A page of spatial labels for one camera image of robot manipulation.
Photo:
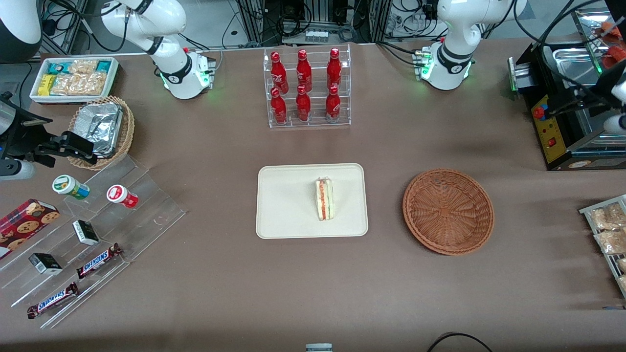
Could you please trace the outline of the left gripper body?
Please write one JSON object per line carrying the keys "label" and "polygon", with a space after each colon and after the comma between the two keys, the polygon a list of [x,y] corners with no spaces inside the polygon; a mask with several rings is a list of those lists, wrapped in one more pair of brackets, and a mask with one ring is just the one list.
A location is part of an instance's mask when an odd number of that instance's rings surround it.
{"label": "left gripper body", "polygon": [[604,70],[596,84],[589,90],[598,100],[611,107],[622,107],[625,104],[625,66],[621,60],[611,68]]}

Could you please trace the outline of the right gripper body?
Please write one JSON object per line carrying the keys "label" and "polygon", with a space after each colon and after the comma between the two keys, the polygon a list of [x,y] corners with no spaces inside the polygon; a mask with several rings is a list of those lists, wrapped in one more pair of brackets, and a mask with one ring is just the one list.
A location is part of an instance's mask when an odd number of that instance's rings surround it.
{"label": "right gripper body", "polygon": [[17,109],[9,127],[9,158],[23,159],[27,154],[50,154],[54,136],[47,132],[44,125],[51,122],[52,119]]}

